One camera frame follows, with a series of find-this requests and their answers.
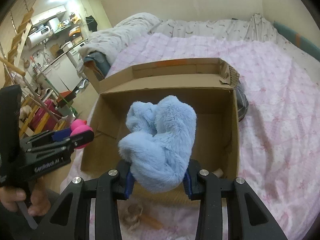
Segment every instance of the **wooden floor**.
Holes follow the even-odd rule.
[[[97,98],[98,94],[91,84],[89,84],[84,91],[77,94],[72,106],[78,111],[80,119],[86,120],[88,118],[93,104],[95,103]],[[75,155],[72,154],[70,164],[61,167],[44,177],[47,188],[50,188],[58,193],[60,192],[60,184],[68,175],[74,158]]]

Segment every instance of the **human hand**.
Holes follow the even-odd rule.
[[[24,201],[26,193],[21,188],[15,187],[1,187],[0,188],[0,201],[2,205],[11,212],[17,212],[17,201]],[[31,206],[28,208],[30,216],[43,216],[45,215],[51,205],[45,190],[43,178],[36,180],[36,184],[31,194]]]

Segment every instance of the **kitchen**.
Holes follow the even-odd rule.
[[[79,49],[92,32],[110,26],[101,2],[37,0],[34,10],[19,67],[34,90],[54,87],[60,93],[76,92],[86,79],[78,71]]]

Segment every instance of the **cardboard box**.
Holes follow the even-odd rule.
[[[218,58],[158,61],[126,68],[100,82],[100,96],[92,117],[94,141],[85,148],[81,169],[99,177],[120,160],[117,144],[129,133],[125,119],[134,101],[157,104],[175,95],[197,114],[192,158],[204,169],[221,168],[224,177],[238,172],[238,114],[236,94],[239,74]],[[166,203],[188,203],[182,185],[151,194],[138,183],[133,194]]]

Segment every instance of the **fluffy blue fabric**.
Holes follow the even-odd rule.
[[[175,96],[168,96],[157,105],[134,102],[126,125],[132,133],[119,141],[119,153],[131,162],[135,179],[154,193],[177,187],[195,141],[193,108]]]

